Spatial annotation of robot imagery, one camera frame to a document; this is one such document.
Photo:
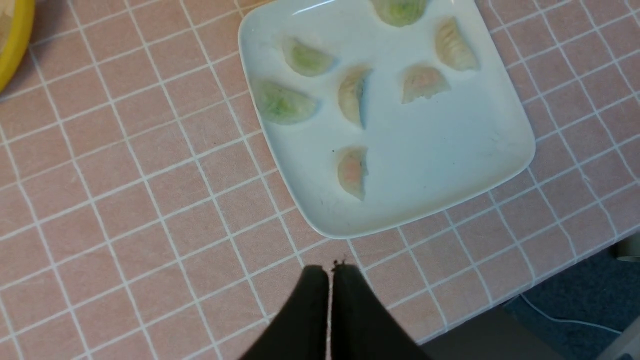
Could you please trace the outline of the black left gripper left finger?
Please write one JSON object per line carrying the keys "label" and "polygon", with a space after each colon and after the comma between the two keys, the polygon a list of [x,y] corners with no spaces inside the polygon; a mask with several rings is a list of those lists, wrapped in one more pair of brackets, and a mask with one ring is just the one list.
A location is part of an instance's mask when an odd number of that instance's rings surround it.
{"label": "black left gripper left finger", "polygon": [[329,276],[306,265],[295,288],[242,360],[324,360],[327,348]]}

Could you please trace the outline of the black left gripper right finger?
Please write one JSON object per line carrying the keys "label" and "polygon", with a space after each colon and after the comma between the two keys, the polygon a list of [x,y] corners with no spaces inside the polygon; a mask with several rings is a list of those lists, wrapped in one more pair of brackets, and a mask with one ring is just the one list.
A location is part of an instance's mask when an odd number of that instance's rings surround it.
{"label": "black left gripper right finger", "polygon": [[334,263],[331,271],[333,360],[429,360],[375,296],[357,266]]}

